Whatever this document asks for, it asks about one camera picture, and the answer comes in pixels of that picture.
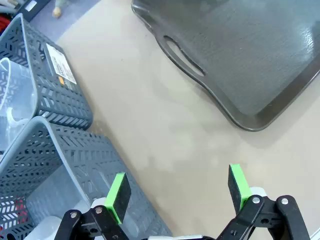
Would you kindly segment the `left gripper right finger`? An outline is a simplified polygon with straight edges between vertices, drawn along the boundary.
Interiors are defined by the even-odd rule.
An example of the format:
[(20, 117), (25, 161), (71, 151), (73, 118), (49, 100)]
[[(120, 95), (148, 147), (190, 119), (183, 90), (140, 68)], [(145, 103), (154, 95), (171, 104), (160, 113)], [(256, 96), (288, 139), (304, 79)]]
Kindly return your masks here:
[(239, 164), (228, 167), (228, 188), (236, 216), (216, 240), (249, 240), (257, 228), (268, 230), (273, 240), (310, 240), (295, 198), (253, 194)]

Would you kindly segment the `clear plastic measuring beaker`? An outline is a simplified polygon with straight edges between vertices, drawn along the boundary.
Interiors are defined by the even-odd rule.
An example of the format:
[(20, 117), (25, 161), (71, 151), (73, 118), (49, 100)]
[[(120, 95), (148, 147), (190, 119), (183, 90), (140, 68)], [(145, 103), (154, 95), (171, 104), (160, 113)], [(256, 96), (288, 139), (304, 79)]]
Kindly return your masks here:
[(29, 68), (7, 57), (0, 59), (0, 116), (19, 125), (32, 118), (35, 101)]

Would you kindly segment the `dark storage box with label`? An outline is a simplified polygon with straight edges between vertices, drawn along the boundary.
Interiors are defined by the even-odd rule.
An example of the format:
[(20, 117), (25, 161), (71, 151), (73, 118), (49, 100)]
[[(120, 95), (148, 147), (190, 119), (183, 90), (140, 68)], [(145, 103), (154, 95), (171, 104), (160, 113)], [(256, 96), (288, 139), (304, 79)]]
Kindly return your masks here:
[(27, 22), (30, 22), (51, 0), (21, 0), (17, 14), (22, 14)]

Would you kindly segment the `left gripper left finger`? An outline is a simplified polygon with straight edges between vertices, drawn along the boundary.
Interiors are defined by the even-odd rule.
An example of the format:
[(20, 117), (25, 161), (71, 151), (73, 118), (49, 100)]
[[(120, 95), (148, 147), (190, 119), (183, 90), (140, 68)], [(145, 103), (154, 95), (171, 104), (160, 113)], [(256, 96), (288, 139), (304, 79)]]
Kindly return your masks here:
[(118, 173), (104, 204), (91, 207), (85, 213), (71, 209), (64, 214), (55, 240), (129, 240), (121, 224), (131, 194), (127, 175)]

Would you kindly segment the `dark brown serving tray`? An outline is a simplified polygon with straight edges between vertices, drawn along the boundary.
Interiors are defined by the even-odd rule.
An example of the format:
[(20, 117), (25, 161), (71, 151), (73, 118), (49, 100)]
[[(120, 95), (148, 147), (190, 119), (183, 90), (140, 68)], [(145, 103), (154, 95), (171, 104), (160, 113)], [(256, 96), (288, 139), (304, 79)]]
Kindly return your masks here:
[(166, 56), (238, 127), (268, 127), (320, 74), (320, 0), (132, 0)]

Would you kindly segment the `grey basket with label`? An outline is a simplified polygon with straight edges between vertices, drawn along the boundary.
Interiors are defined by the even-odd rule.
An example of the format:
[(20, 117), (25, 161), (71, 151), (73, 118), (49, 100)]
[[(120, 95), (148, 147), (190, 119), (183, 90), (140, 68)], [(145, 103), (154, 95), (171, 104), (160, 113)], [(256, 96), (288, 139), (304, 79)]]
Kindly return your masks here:
[(29, 69), (35, 90), (33, 116), (87, 130), (93, 113), (64, 50), (32, 27), (21, 13), (0, 35), (0, 58)]

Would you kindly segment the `grey basket without label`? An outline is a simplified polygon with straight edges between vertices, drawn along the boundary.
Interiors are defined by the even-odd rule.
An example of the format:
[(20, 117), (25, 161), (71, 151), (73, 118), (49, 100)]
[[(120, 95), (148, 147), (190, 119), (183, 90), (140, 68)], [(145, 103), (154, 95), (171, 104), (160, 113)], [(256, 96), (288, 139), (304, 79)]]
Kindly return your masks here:
[(118, 173), (131, 189), (121, 225), (128, 238), (171, 235), (107, 137), (31, 119), (0, 161), (0, 240), (23, 240), (34, 228), (46, 238), (68, 210), (86, 212), (106, 197)]

